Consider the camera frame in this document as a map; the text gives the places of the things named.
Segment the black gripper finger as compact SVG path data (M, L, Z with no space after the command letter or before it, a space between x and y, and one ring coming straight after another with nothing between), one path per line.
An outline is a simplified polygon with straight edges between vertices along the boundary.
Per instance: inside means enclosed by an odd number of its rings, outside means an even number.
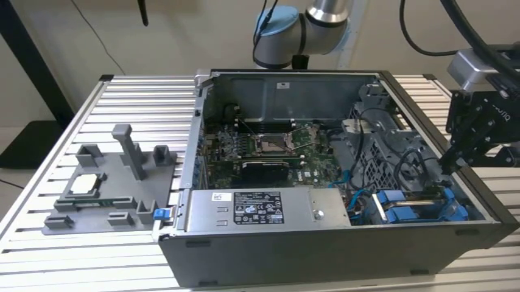
M497 145L485 141L485 137L478 134L472 134L467 137L469 150L466 154L466 162L472 167L508 167L508 147L501 146L498 151L488 156L490 149Z
M438 164L443 175L450 175L455 172L466 162L466 154L469 150L467 137L472 134L478 134L488 137L488 121L473 121L454 124L449 122L446 125L446 132L450 134L450 145L445 154L439 158Z

